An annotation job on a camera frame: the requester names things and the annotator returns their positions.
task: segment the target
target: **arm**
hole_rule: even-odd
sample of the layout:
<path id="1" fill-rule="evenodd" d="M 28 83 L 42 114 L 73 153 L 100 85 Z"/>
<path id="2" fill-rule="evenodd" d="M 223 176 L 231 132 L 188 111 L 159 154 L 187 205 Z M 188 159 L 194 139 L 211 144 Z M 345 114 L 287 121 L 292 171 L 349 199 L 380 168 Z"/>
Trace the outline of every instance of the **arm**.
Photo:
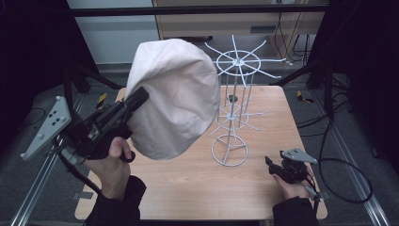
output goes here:
<path id="1" fill-rule="evenodd" d="M 138 225 L 140 221 L 138 206 L 146 186 L 130 175 L 129 164 L 120 160 L 121 154 L 131 158 L 130 147 L 125 139 L 115 137 L 107 158 L 85 162 L 102 183 L 102 192 L 85 222 L 87 226 Z"/>
<path id="2" fill-rule="evenodd" d="M 285 201 L 273 207 L 274 222 L 276 226 L 290 225 L 319 225 L 316 215 L 309 201 L 309 193 L 303 184 L 290 185 L 284 182 L 278 175 L 273 174 L 277 184 L 281 186 Z"/>

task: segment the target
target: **white mounting plate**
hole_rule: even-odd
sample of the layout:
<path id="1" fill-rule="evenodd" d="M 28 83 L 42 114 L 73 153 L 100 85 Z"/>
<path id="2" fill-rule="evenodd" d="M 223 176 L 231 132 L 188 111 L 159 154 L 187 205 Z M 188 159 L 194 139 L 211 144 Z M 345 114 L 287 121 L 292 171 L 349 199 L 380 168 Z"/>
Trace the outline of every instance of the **white mounting plate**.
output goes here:
<path id="1" fill-rule="evenodd" d="M 23 160 L 30 159 L 35 153 L 59 134 L 70 122 L 71 114 L 65 97 L 56 97 L 56 103 L 36 134 L 29 148 L 21 154 Z"/>

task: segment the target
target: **black horizontal bar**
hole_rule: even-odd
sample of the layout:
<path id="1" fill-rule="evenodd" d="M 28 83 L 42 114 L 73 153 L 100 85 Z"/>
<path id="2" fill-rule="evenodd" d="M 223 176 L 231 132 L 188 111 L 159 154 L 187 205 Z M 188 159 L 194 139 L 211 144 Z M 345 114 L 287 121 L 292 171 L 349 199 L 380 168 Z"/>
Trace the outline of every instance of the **black horizontal bar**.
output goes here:
<path id="1" fill-rule="evenodd" d="M 265 12 L 317 12 L 326 11 L 329 4 L 302 5 L 243 5 L 243 6 L 197 6 L 153 8 L 75 8 L 56 11 L 73 17 L 140 16 L 176 14 L 265 13 Z"/>

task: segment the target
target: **hat stand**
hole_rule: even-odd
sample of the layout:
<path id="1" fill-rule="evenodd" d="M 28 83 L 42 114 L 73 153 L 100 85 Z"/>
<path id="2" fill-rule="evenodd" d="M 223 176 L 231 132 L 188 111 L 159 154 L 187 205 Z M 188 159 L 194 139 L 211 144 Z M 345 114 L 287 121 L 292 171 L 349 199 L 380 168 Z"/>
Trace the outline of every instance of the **hat stand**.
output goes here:
<path id="1" fill-rule="evenodd" d="M 206 42 L 205 45 L 211 50 L 219 53 L 219 57 L 216 61 L 214 61 L 214 63 L 220 71 L 218 74 L 220 84 L 220 75 L 223 73 L 227 75 L 224 103 L 221 103 L 215 118 L 218 127 L 214 130 L 214 132 L 211 133 L 211 135 L 213 135 L 220 128 L 226 129 L 228 134 L 219 136 L 215 139 L 214 143 L 212 144 L 212 156 L 216 162 L 223 166 L 236 167 L 243 164 L 247 160 L 248 155 L 248 146 L 243 139 L 237 136 L 237 130 L 243 128 L 244 126 L 248 126 L 256 131 L 261 131 L 262 129 L 256 128 L 248 123 L 249 116 L 264 115 L 267 113 L 266 111 L 258 113 L 247 112 L 247 107 L 251 99 L 254 74 L 262 73 L 272 78 L 281 78 L 281 76 L 275 76 L 261 71 L 261 65 L 262 62 L 265 61 L 282 62 L 285 59 L 258 58 L 254 52 L 264 46 L 266 40 L 254 50 L 248 52 L 244 50 L 238 50 L 235 45 L 234 36 L 231 37 L 234 49 L 225 53 L 222 53 L 209 46 Z M 230 77 L 233 78 L 232 86 L 229 84 Z M 242 86 L 237 86 L 239 78 L 241 78 Z M 237 97 L 237 89 L 242 89 L 242 95 L 240 96 L 241 100 L 239 100 L 240 98 Z M 231 151 L 235 151 L 234 156 L 229 158 Z"/>

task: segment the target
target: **person's left hand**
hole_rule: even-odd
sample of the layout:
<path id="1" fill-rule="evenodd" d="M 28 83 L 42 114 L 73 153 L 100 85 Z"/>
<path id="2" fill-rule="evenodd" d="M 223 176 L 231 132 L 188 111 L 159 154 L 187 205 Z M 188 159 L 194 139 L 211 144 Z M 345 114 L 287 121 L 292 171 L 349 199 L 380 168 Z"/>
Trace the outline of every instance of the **person's left hand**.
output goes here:
<path id="1" fill-rule="evenodd" d="M 108 199 L 123 200 L 130 176 L 130 166 L 120 160 L 124 154 L 132 158 L 129 144 L 122 137 L 115 137 L 109 147 L 108 157 L 101 160 L 86 160 L 85 164 L 100 178 L 102 193 Z"/>

